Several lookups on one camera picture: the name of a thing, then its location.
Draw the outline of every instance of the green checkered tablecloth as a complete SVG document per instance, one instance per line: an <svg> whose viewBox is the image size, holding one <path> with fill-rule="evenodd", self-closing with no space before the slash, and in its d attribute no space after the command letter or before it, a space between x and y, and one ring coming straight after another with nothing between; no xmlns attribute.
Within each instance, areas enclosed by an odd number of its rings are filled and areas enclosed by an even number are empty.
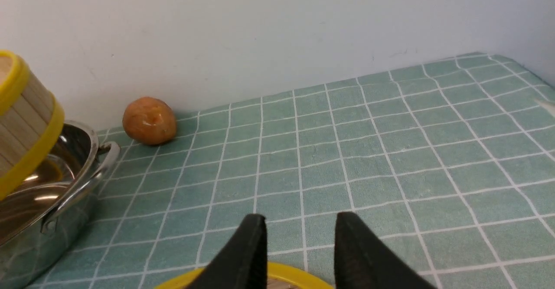
<svg viewBox="0 0 555 289"><path fill-rule="evenodd" d="M152 288L206 265L245 214L269 259L333 283L355 211L438 288L552 289L555 91L480 53L181 115L123 157L75 245L33 288Z"/></svg>

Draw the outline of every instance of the wooden slat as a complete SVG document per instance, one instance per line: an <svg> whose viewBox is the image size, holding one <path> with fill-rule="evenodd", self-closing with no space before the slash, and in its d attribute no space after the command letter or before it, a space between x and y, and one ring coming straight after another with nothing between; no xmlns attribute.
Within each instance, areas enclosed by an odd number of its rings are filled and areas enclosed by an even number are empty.
<svg viewBox="0 0 555 289"><path fill-rule="evenodd" d="M27 150L31 149L40 137L13 108L8 109L0 117L0 124L8 129Z"/></svg>
<svg viewBox="0 0 555 289"><path fill-rule="evenodd" d="M42 103L44 103L44 105L46 105L46 108L50 112L54 110L54 101L52 99L52 95L50 95L50 92L44 87L42 83L40 83L33 72L30 72L27 87L36 94L36 96L42 101Z"/></svg>
<svg viewBox="0 0 555 289"><path fill-rule="evenodd" d="M50 117L52 116L52 110L48 109L47 105L33 92L28 86L23 90L21 94L25 100L33 107L33 109L40 115L40 117L50 123Z"/></svg>
<svg viewBox="0 0 555 289"><path fill-rule="evenodd" d="M2 156L12 165L20 162L27 152L24 145L4 125L0 125L0 149Z"/></svg>
<svg viewBox="0 0 555 289"><path fill-rule="evenodd" d="M31 107L31 105L22 96L12 105L12 109L16 111L25 122L32 127L33 131L38 135L46 130L48 123L44 121L38 113Z"/></svg>

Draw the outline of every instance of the orange ball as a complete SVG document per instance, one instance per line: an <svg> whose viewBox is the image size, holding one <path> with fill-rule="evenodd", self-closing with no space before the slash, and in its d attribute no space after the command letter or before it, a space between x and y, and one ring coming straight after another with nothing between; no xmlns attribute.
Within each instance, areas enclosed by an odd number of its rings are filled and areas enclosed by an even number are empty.
<svg viewBox="0 0 555 289"><path fill-rule="evenodd" d="M166 143L176 133L172 109L153 97L141 97L129 104L121 122L129 137L145 145Z"/></svg>

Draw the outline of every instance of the steamer basket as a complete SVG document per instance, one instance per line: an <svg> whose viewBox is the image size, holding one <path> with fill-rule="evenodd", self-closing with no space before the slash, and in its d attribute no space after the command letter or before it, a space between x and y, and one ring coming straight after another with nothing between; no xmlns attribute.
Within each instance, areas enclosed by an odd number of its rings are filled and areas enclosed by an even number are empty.
<svg viewBox="0 0 555 289"><path fill-rule="evenodd" d="M38 167L63 125L54 95L21 57L0 50L0 200Z"/></svg>

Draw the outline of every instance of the white wall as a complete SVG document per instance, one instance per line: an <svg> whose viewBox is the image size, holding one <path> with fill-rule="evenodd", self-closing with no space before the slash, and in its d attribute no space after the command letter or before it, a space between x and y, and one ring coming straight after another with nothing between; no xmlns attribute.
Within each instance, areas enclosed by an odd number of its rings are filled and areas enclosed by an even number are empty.
<svg viewBox="0 0 555 289"><path fill-rule="evenodd" d="M197 110L475 50L555 81L555 0L0 0L0 20L97 128L143 95Z"/></svg>

